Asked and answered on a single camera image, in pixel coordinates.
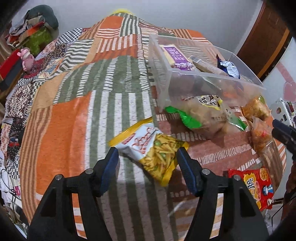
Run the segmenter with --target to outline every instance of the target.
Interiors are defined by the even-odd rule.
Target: pile of clothes
[[[37,56],[53,40],[52,32],[58,27],[52,8],[38,5],[11,27],[6,43],[12,49],[27,47],[33,56]]]

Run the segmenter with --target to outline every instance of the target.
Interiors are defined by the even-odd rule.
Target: red snack bag
[[[252,194],[260,211],[272,208],[274,190],[268,170],[265,167],[256,170],[228,170],[228,177],[239,175]]]

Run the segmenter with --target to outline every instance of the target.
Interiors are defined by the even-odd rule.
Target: patterned bedspread
[[[1,150],[9,172],[16,182],[20,179],[29,222],[56,174],[75,176],[93,167],[105,157],[110,139],[150,116],[164,133],[188,141],[191,157],[216,174],[260,165],[250,146],[249,131],[206,141],[186,129],[177,115],[158,112],[147,61],[150,34],[211,45],[196,31],[166,29],[130,14],[114,14],[50,43],[32,73],[14,88],[7,101],[7,116],[12,118],[3,126]],[[215,59],[217,51],[212,49],[205,58]],[[245,121],[239,108],[234,111]],[[9,145],[12,137],[22,136],[21,148]],[[278,143],[278,148],[285,168],[284,146]],[[219,232],[223,194],[217,199],[211,237]],[[162,241],[184,239],[197,202],[179,169],[163,188],[129,159],[120,157],[116,177],[99,206],[113,240]],[[73,206],[78,234],[85,237],[76,195]]]

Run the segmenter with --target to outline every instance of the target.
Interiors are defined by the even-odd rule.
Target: striped fabric
[[[20,156],[22,203],[29,222],[57,173],[76,176],[94,167],[109,150],[109,140],[150,116],[164,133],[186,140],[190,156],[216,174],[260,166],[249,131],[211,142],[185,128],[177,115],[158,112],[154,77],[147,65],[150,34],[206,43],[201,48],[185,47],[185,40],[180,40],[180,48],[215,62],[217,50],[200,33],[168,30],[118,13],[83,32],[57,66],[49,61],[46,74],[42,71],[50,77],[33,97]],[[234,111],[243,118],[240,108]],[[285,165],[283,146],[279,153]],[[98,199],[114,241],[183,241],[197,203],[179,168],[163,188],[124,156],[109,190]],[[219,194],[211,237],[219,234],[222,211],[223,194]],[[77,195],[73,212],[78,235],[86,237]]]

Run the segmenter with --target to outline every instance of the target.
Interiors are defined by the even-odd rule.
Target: blue gripper pad
[[[201,165],[197,160],[191,159],[184,147],[180,147],[177,151],[177,161],[184,177],[186,186],[193,195],[199,196],[203,189],[203,181],[201,180]]]
[[[115,147],[111,147],[105,157],[105,160],[107,160],[108,162],[102,174],[101,187],[100,187],[101,195],[103,195],[103,193],[105,193],[109,188],[110,181],[112,177],[115,175],[118,159],[119,159],[118,150]]]

